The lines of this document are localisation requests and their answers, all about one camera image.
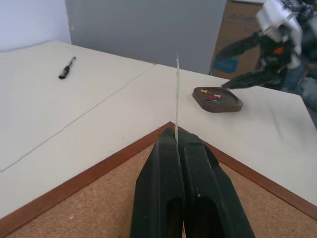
black marker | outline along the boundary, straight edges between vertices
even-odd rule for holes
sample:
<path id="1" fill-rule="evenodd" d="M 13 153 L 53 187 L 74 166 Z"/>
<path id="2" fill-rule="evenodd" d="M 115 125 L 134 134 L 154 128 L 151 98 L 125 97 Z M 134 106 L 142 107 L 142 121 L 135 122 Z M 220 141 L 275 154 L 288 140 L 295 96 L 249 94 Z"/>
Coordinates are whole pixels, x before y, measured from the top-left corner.
<path id="1" fill-rule="evenodd" d="M 63 71 L 60 73 L 59 75 L 59 79 L 64 79 L 66 78 L 66 76 L 68 75 L 69 73 L 69 70 L 70 70 L 70 67 L 73 65 L 74 61 L 76 60 L 76 57 L 73 57 L 71 59 L 71 61 L 69 62 L 68 66 L 66 66 Z"/>

small wooden tray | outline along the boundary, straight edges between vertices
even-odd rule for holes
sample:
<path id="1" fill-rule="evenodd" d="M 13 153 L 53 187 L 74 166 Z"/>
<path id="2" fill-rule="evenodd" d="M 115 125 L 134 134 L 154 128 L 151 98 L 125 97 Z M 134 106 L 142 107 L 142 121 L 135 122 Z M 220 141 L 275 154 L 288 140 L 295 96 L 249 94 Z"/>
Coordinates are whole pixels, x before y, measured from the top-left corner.
<path id="1" fill-rule="evenodd" d="M 201 90 L 207 90 L 208 93 L 203 93 Z M 216 103 L 210 103 L 206 101 L 209 96 L 214 94 L 221 95 L 221 98 L 217 99 Z M 198 102 L 198 104 L 207 112 L 211 113 L 228 113 L 228 112 L 238 112 L 242 109 L 243 102 L 237 98 L 228 89 L 221 87 L 198 87 L 194 89 L 193 97 Z"/>

cork board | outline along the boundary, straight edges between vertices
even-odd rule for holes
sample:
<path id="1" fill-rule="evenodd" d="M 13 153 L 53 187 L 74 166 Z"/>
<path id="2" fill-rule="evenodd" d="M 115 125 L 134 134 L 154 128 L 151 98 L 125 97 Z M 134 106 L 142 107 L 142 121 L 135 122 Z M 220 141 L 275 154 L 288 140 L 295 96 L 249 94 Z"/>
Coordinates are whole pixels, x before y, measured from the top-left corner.
<path id="1" fill-rule="evenodd" d="M 135 181 L 151 151 L 143 150 L 8 238 L 125 238 Z M 237 172 L 231 178 L 257 238 L 317 238 L 317 222 Z"/>

white table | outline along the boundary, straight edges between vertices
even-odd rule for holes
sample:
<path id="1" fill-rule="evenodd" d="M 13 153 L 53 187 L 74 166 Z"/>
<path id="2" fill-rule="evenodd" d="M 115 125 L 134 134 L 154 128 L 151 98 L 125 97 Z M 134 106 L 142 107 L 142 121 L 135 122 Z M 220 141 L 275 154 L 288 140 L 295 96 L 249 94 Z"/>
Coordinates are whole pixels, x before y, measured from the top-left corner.
<path id="1" fill-rule="evenodd" d="M 59 42 L 5 54 L 0 218 L 175 122 L 175 68 Z M 59 80 L 73 56 L 69 76 Z M 180 126 L 317 205 L 317 131 L 299 96 L 234 90 L 241 112 L 212 114 L 191 93 L 225 80 L 185 70 L 180 79 Z"/>

